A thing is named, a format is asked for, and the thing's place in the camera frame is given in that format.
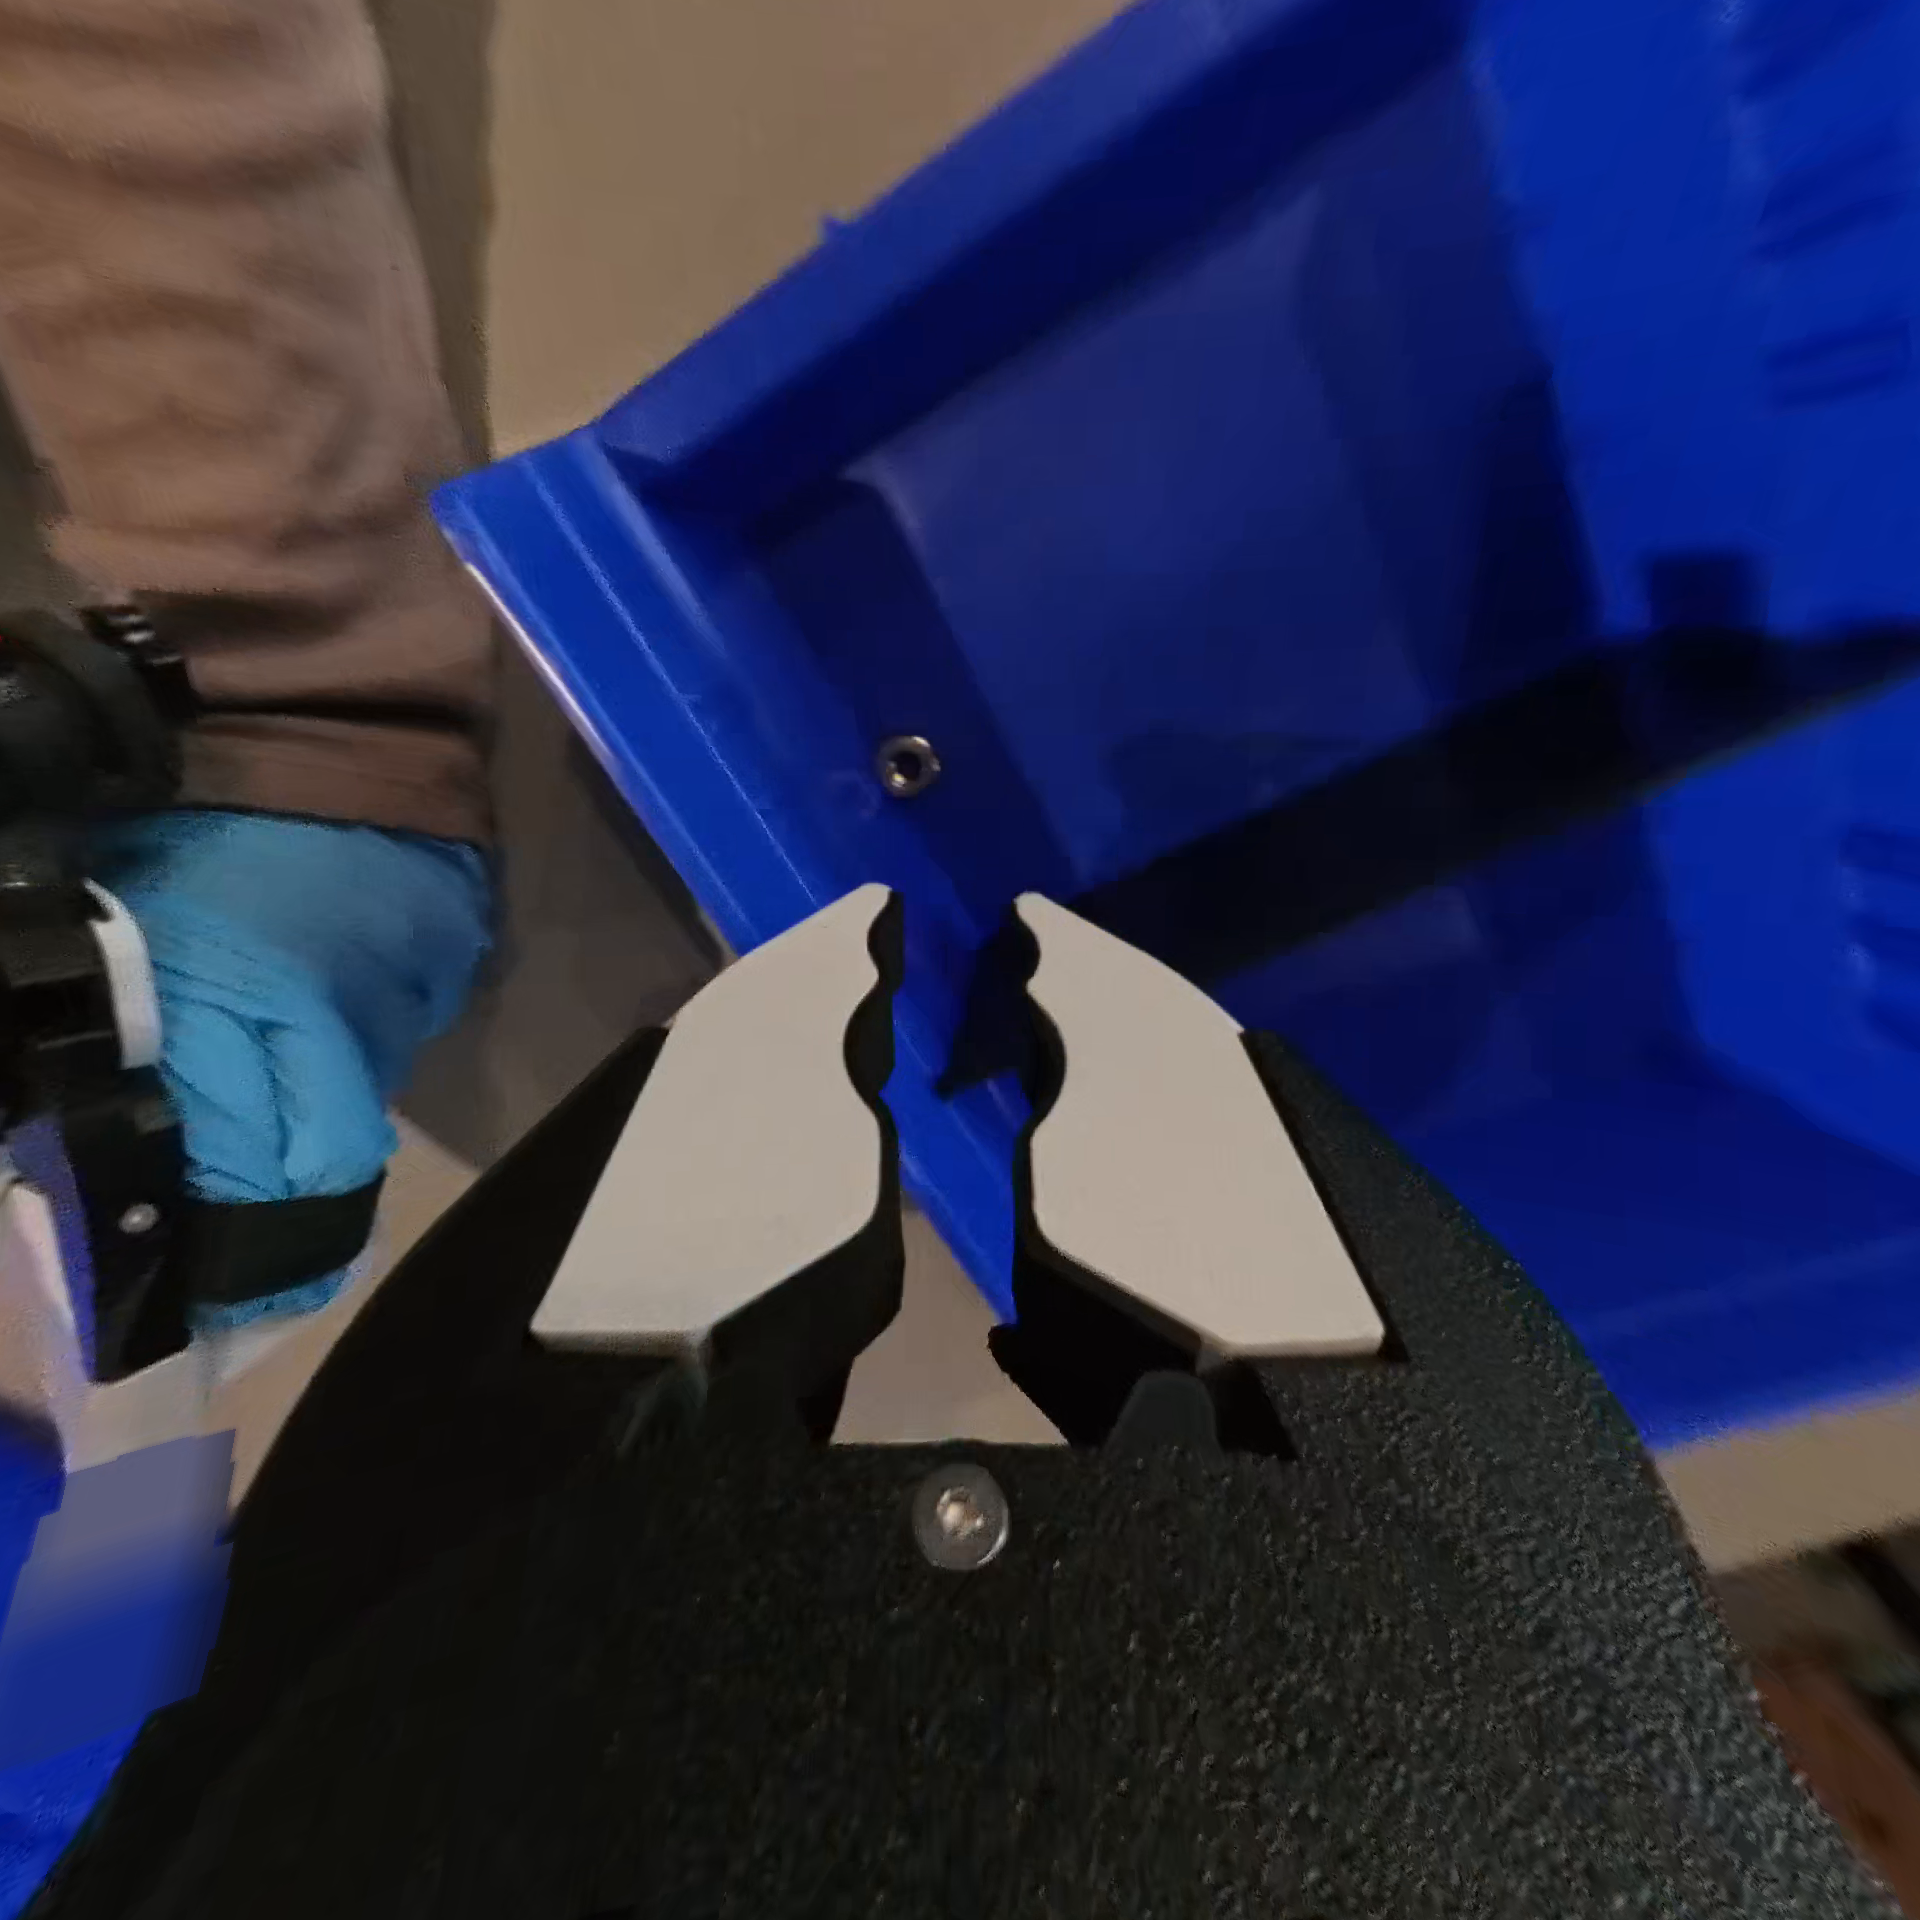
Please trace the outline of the person's left forearm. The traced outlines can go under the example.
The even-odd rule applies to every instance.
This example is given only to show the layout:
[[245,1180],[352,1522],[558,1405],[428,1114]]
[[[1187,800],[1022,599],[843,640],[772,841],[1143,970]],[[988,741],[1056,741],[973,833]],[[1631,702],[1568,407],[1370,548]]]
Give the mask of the person's left forearm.
[[5,383],[192,685],[183,791],[482,845],[491,620],[360,5],[3,6]]

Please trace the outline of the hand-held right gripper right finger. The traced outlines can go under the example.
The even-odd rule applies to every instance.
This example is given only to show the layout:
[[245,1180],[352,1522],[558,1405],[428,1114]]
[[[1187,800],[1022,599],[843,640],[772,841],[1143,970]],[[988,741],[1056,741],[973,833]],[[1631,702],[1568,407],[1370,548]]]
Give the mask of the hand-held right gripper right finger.
[[1287,1448],[1276,1361],[1378,1361],[1387,1318],[1252,1037],[1160,960],[1015,901],[1028,1114],[998,1368],[1071,1448]]

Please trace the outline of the person's left hand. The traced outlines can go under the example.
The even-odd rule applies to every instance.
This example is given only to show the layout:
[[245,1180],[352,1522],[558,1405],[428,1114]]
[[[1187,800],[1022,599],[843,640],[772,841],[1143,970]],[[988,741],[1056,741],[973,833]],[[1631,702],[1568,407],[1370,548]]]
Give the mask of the person's left hand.
[[486,954],[490,860],[431,833],[178,807],[102,828],[88,866],[151,958],[192,1320],[324,1305],[367,1246],[390,1105]]

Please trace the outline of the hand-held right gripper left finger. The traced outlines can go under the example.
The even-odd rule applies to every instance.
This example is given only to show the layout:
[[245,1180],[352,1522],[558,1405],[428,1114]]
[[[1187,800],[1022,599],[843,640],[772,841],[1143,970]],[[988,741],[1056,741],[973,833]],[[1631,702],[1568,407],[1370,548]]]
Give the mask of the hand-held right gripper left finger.
[[903,970],[903,902],[867,881],[682,1007],[533,1313],[542,1350],[660,1359],[831,1439],[906,1292]]

